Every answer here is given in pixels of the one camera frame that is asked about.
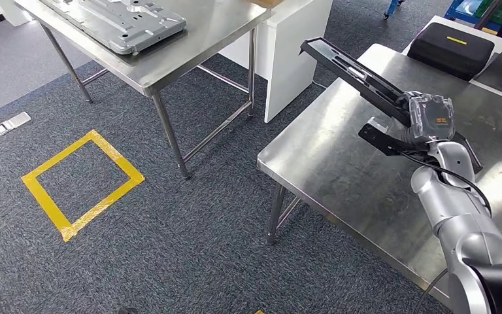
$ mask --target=black case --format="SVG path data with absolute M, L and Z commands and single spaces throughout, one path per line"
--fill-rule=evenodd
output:
M 493 49 L 491 41 L 432 23 L 412 42 L 407 55 L 460 79 L 471 80 L 486 66 Z

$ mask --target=table leg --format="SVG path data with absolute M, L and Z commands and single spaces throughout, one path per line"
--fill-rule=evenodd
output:
M 68 72 L 70 72 L 70 75 L 72 76 L 72 79 L 74 79 L 74 81 L 78 85 L 78 88 L 80 88 L 80 91 L 82 91 L 82 94 L 84 95 L 84 99 L 88 103 L 93 103 L 92 98 L 90 97 L 90 93 L 88 93 L 88 90 L 86 89 L 86 87 L 84 86 L 84 84 L 82 83 L 82 81 L 80 80 L 80 78 L 78 77 L 78 75 L 76 75 L 76 72 L 74 71 L 74 68 L 72 67 L 72 64 L 70 64 L 70 61 L 68 61 L 68 58 L 66 58 L 66 55 L 64 54 L 64 51 L 60 47 L 59 43 L 57 42 L 57 39 L 55 38 L 55 36 L 51 32 L 51 30 L 48 29 L 43 24 L 41 24 L 41 27 L 43 27 L 43 31 L 45 32 L 45 34 L 47 35 L 47 37 L 49 38 L 49 40 L 53 44 L 53 47 L 55 47 L 55 50 L 57 50 L 57 53 L 59 54 L 59 57 L 61 58 L 62 62 L 64 63 L 64 65 L 68 69 Z
M 276 229 L 278 228 L 278 220 L 280 219 L 280 212 L 282 210 L 282 204 L 284 203 L 285 195 L 286 195 L 286 188 L 284 188 L 280 183 L 276 183 L 276 192 L 274 193 L 274 203 L 272 204 L 272 210 L 270 212 L 270 220 L 267 229 L 268 245 L 274 243 L 274 238 L 276 236 Z
M 253 116 L 255 109 L 255 44 L 257 39 L 257 29 L 254 27 L 249 31 L 249 105 L 248 116 Z
M 174 134 L 174 130 L 172 129 L 172 124 L 170 123 L 170 118 L 168 117 L 168 113 L 166 112 L 166 108 L 162 102 L 160 92 L 156 92 L 152 96 L 153 102 L 155 103 L 155 108 L 157 109 L 157 113 L 161 118 L 161 123 L 163 124 L 163 128 L 166 133 L 166 137 L 168 138 L 168 142 L 170 143 L 170 147 L 172 148 L 172 152 L 174 153 L 174 158 L 176 159 L 176 163 L 182 172 L 182 176 L 184 179 L 189 179 L 190 174 L 188 173 L 188 169 L 186 168 L 186 163 L 182 158 L 182 153 L 180 152 L 180 147 L 178 146 L 178 141 L 176 140 L 176 135 Z

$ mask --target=white cabinet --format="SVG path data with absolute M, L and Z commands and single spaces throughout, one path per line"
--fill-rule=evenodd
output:
M 283 0 L 257 27 L 256 73 L 268 80 L 265 122 L 270 122 L 312 82 L 316 61 L 299 55 L 305 39 L 324 36 L 332 0 Z M 249 34 L 220 53 L 248 67 Z

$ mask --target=black cable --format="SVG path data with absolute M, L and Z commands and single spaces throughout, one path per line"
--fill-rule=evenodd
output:
M 414 311 L 412 312 L 412 314 L 418 314 L 418 310 L 420 310 L 420 304 L 422 304 L 422 300 L 424 300 L 424 298 L 426 298 L 426 296 L 428 295 L 428 292 L 430 292 L 430 290 L 432 290 L 432 288 L 438 283 L 438 281 L 440 281 L 440 279 L 442 279 L 442 277 L 446 273 L 447 273 L 447 268 L 444 269 L 436 278 L 434 278 L 434 280 L 432 280 L 432 282 L 430 283 L 430 285 L 428 286 L 428 288 L 426 288 L 426 290 L 420 296 L 420 299 L 416 303 L 416 307 L 414 308 Z
M 416 159 L 415 157 L 412 157 L 412 156 L 409 156 L 408 154 L 405 154 L 404 152 L 400 152 L 400 154 L 403 155 L 404 157 L 406 157 L 407 159 L 412 160 L 413 162 L 416 162 L 417 164 L 421 164 L 423 166 L 430 167 L 434 170 L 441 171 L 443 173 L 447 173 L 448 175 L 452 175 L 455 178 L 463 181 L 465 184 L 468 184 L 471 188 L 473 188 L 478 193 L 478 195 L 480 195 L 482 200 L 484 200 L 484 204 L 486 205 L 488 212 L 490 212 L 490 218 L 492 217 L 492 208 L 490 207 L 490 202 L 488 201 L 488 199 L 486 198 L 484 193 L 482 193 L 482 191 L 474 183 L 472 183 L 471 181 L 469 181 L 465 177 L 462 177 L 461 175 L 454 173 L 453 171 L 449 171 L 447 169 L 443 169 L 442 167 L 438 167 L 435 165 L 427 164 L 421 160 Z

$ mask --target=table surface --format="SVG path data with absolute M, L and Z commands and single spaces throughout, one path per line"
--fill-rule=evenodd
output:
M 477 183 L 502 231 L 502 97 L 373 45 L 359 61 L 402 90 L 452 98 L 457 130 L 484 165 Z M 410 178 L 418 166 L 386 157 L 358 136 L 382 112 L 336 80 L 259 153 L 258 167 L 426 288 L 446 264 Z M 449 305 L 446 280 L 432 295 Z
M 121 56 L 93 40 L 40 1 L 14 1 L 146 96 L 166 87 L 270 17 L 269 8 L 251 0 L 161 0 L 163 7 L 187 19 L 186 29 L 137 56 Z

